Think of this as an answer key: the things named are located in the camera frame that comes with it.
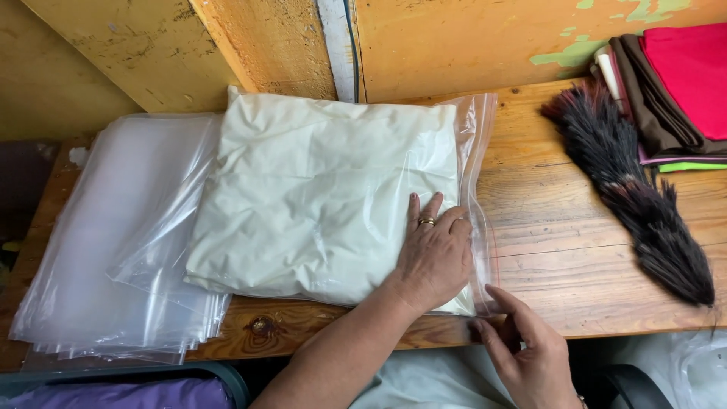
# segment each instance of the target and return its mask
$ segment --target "wood knot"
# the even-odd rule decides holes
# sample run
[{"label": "wood knot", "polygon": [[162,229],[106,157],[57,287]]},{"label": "wood knot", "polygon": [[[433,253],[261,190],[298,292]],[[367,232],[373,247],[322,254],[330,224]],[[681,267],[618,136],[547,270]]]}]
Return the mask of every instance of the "wood knot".
[{"label": "wood knot", "polygon": [[275,324],[270,318],[258,317],[250,322],[250,330],[253,334],[259,336],[270,335],[275,330]]}]

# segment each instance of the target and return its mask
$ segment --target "wire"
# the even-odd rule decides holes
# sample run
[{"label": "wire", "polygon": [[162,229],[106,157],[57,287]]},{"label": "wire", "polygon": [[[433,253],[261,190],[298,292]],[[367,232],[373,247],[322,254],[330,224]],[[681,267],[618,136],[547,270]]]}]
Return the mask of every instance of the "wire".
[{"label": "wire", "polygon": [[346,9],[346,22],[348,23],[348,35],[351,38],[351,55],[353,56],[353,102],[358,103],[358,49],[353,39],[353,26],[351,25],[351,10],[348,8],[348,0],[343,0],[343,7]]}]

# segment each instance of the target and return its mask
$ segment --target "forearm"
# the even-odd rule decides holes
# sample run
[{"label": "forearm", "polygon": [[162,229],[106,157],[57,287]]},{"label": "forearm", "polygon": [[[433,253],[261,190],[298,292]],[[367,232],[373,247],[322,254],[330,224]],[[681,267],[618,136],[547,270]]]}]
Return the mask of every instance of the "forearm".
[{"label": "forearm", "polygon": [[306,343],[251,409],[347,408],[420,314],[380,288]]}]

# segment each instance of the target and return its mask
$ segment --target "feather duster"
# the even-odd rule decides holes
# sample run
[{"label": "feather duster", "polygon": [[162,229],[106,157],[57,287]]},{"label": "feather duster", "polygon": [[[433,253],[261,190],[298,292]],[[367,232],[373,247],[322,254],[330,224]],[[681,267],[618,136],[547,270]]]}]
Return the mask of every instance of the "feather duster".
[{"label": "feather duster", "polygon": [[680,299],[712,306],[707,257],[677,212],[674,185],[638,163],[638,134],[602,83],[575,86],[543,104],[566,153],[593,182],[601,201],[631,233],[640,267]]}]

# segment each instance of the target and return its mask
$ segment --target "wooden tabletop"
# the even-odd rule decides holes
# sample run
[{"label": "wooden tabletop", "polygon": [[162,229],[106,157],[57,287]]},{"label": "wooden tabletop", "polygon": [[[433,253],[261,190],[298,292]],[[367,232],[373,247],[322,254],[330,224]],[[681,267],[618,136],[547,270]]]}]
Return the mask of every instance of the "wooden tabletop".
[{"label": "wooden tabletop", "polygon": [[[687,306],[639,270],[630,237],[599,202],[590,182],[563,152],[540,104],[570,81],[489,90],[499,94],[494,134],[478,180],[478,199],[494,227],[501,286],[529,304],[569,338],[727,327],[727,170],[670,174],[678,207],[710,259],[717,289],[713,309]],[[397,101],[432,104],[456,97]],[[40,264],[53,223],[80,171],[68,160],[67,140],[0,296],[0,371],[17,370],[27,344],[5,339],[17,305]],[[312,301],[236,296],[212,339],[188,360],[291,354],[347,310]],[[468,344],[467,319],[422,317],[401,339],[402,349]]]}]

